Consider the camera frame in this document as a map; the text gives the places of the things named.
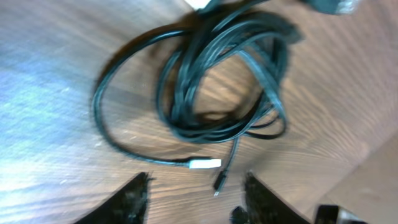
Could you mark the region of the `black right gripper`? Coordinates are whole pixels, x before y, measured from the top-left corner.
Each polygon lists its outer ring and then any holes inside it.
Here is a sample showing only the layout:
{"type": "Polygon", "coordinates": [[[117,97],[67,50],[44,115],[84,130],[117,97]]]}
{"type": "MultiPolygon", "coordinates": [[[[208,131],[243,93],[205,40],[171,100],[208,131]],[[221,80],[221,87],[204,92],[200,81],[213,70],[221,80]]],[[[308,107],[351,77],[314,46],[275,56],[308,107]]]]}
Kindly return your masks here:
{"type": "Polygon", "coordinates": [[[361,0],[301,0],[317,12],[329,15],[351,14],[361,0]]]}

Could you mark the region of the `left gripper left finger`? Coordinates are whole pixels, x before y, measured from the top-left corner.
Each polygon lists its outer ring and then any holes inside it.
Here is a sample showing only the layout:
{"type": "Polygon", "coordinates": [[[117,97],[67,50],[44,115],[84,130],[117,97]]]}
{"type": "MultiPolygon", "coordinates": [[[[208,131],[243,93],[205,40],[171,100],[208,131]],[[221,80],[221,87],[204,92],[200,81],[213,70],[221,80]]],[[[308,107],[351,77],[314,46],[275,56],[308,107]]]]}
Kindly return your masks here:
{"type": "Polygon", "coordinates": [[[149,187],[153,180],[141,172],[75,224],[144,224],[149,208],[149,187]]]}

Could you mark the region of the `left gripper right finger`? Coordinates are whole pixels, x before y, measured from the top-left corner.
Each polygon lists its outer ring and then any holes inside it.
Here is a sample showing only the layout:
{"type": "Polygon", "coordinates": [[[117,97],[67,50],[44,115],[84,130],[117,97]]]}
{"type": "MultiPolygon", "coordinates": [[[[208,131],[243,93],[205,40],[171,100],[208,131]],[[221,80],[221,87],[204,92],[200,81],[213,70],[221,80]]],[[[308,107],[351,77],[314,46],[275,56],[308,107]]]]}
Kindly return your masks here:
{"type": "Polygon", "coordinates": [[[232,224],[309,224],[287,203],[281,200],[252,172],[244,180],[246,208],[237,206],[230,213],[232,224]]]}

